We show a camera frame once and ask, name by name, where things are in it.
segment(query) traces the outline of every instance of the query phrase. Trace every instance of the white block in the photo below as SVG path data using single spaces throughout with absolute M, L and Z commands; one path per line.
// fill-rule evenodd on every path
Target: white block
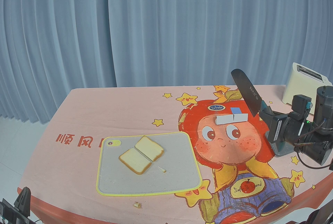
M 248 114 L 235 114 L 233 122 L 247 122 Z
M 216 116 L 215 123 L 216 125 L 233 123 L 233 115 Z

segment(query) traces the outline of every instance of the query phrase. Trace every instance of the pink tablecloth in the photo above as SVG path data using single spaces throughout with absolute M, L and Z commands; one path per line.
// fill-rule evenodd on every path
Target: pink tablecloth
M 286 113 L 291 110 L 289 105 L 281 102 L 284 86 L 260 85 L 256 88 L 273 110 Z M 31 189 L 32 211 L 46 224 L 209 223 L 199 202 L 189 207 L 185 197 L 174 194 L 147 197 L 100 195 L 96 191 L 100 147 L 102 139 L 109 136 L 179 131 L 181 112 L 186 107 L 213 103 L 216 99 L 220 99 L 219 105 L 228 107 L 223 96 L 227 96 L 227 90 L 234 89 L 235 86 L 229 86 L 229 89 L 189 86 L 72 90 L 39 141 L 18 190 L 24 186 Z M 302 207 L 316 208 L 332 189 L 331 171 L 323 169 L 314 173 L 297 162 L 294 156 L 292 153 L 268 161 L 278 175 L 278 182 L 283 178 L 287 178 L 286 182 L 290 179 L 288 186 L 293 186 L 288 194 L 292 197 L 291 202 L 286 202 L 283 209 L 273 214 L 255 216 L 252 223 L 270 223 Z M 307 157 L 304 161 L 317 166 Z M 199 164 L 199 169 L 202 178 L 210 180 L 208 191 L 221 196 L 214 186 L 216 178 L 212 166 Z M 301 180 L 292 180 L 293 171 Z M 225 200 L 220 197 L 219 201 L 221 204 Z M 142 208 L 134 207 L 135 202 L 142 204 Z

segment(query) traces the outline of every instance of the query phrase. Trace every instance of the bread slice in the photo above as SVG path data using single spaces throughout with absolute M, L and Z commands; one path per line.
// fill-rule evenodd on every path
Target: bread slice
M 153 162 L 164 152 L 163 148 L 158 143 L 155 143 L 145 135 L 136 143 L 135 148 Z
M 145 172 L 152 164 L 148 159 L 141 155 L 137 150 L 131 148 L 119 156 L 120 161 L 124 163 L 131 171 L 138 175 Z

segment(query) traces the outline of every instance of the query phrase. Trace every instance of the white toaster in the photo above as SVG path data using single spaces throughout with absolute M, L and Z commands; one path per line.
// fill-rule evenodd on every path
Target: white toaster
M 307 97 L 311 97 L 313 107 L 310 113 L 313 114 L 317 97 L 317 88 L 324 85 L 332 86 L 326 76 L 294 62 L 292 64 L 290 78 L 283 94 L 282 102 L 291 105 L 295 94 L 303 94 Z

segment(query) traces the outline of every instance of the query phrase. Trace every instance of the cutting board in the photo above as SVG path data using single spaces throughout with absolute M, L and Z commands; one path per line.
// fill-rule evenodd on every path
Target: cutting board
M 195 190 L 202 184 L 189 135 L 185 132 L 146 135 L 158 143 L 164 153 L 143 174 L 131 171 L 119 160 L 119 156 L 134 147 L 142 136 L 108 137 L 103 140 L 96 183 L 100 194 L 161 195 Z

